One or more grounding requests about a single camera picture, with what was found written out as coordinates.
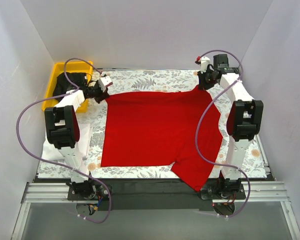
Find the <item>red t shirt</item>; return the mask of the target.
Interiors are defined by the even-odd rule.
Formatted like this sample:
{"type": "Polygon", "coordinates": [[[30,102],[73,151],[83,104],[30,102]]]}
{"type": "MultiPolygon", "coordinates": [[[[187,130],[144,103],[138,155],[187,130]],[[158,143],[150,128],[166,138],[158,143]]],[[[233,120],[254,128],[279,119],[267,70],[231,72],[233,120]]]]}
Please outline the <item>red t shirt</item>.
{"type": "Polygon", "coordinates": [[[195,191],[206,183],[223,137],[220,112],[198,87],[135,91],[107,99],[102,167],[171,166],[195,191]]]}

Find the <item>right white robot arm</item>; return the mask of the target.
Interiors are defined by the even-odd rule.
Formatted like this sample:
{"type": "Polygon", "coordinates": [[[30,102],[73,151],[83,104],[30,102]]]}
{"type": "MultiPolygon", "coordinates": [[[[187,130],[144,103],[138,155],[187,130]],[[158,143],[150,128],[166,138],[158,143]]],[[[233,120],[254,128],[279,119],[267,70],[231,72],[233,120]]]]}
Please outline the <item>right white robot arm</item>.
{"type": "Polygon", "coordinates": [[[226,53],[217,54],[213,59],[202,55],[196,59],[200,65],[197,72],[200,90],[209,90],[219,84],[231,102],[226,122],[229,135],[225,163],[221,163],[219,177],[208,181],[200,190],[203,200],[245,199],[242,185],[242,165],[246,151],[254,137],[260,132],[264,104],[255,100],[241,82],[242,69],[230,67],[226,53]]]}

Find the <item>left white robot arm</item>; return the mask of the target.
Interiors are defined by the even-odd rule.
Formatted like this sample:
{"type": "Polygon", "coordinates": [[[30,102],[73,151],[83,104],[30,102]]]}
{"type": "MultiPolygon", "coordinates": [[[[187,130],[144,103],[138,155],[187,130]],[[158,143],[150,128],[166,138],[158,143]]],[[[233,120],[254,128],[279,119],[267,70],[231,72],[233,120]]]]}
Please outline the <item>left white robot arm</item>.
{"type": "Polygon", "coordinates": [[[86,99],[94,99],[97,103],[108,98],[108,87],[113,84],[111,78],[102,73],[98,80],[88,80],[84,72],[61,73],[56,78],[53,96],[58,104],[44,110],[47,141],[62,155],[66,165],[71,168],[73,192],[85,200],[96,196],[97,190],[88,177],[90,171],[86,167],[83,154],[80,153],[81,137],[76,110],[86,99]]]}

